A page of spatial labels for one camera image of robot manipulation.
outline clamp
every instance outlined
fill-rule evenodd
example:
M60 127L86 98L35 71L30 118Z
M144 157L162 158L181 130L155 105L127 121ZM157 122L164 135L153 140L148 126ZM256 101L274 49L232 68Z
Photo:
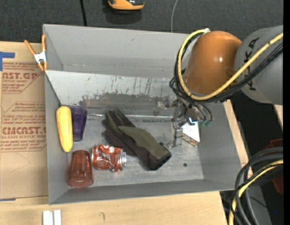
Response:
M44 72L44 70L47 70L48 68L48 61L47 61L47 44L46 44L46 35L42 35L42 48L43 51L39 54L36 54L36 52L33 50L32 46L27 40L24 40L24 43L27 45L30 53L35 57L37 61L38 67Z

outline dark glove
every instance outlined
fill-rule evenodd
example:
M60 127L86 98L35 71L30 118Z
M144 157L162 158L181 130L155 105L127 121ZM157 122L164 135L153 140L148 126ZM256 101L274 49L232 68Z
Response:
M151 170L157 170L171 153L145 129L135 127L120 111L108 111L103 121L106 127L104 136L115 147L120 147L129 155L136 155Z

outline yellow corn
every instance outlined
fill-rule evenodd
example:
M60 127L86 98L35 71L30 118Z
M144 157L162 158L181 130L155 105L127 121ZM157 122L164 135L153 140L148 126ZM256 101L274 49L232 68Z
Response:
M67 106L61 106L56 111L57 130L62 149L69 152L73 147L73 132L71 110Z

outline cardboard box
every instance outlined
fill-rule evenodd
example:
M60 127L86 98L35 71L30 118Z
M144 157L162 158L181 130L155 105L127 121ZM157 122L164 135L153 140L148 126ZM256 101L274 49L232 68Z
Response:
M171 147L174 109L160 102L175 95L169 87L176 54L187 37L164 32L44 25L48 70L45 76L49 204L121 199L190 192L232 190L241 168L224 105L209 104L215 120L201 129L200 143L183 140ZM84 138L65 153L59 143L55 113L60 105L88 110ZM102 136L104 112L122 109L137 126L170 145L171 159L147 171L127 157L118 173L93 168L94 184L67 185L72 152L107 144Z
M0 53L0 199L45 196L45 74L24 43L0 42Z

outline black floor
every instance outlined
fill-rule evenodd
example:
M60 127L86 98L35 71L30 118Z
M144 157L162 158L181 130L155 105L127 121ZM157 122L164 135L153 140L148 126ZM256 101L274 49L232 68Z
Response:
M118 15L103 0L83 0L87 25L189 34L202 28L224 30L243 40L252 32L283 25L284 0L145 0L142 12ZM80 0L0 0L0 41L40 42L44 23L83 26ZM238 94L232 99L251 155L282 138L272 105ZM262 188L272 223L284 224L283 196L273 184Z

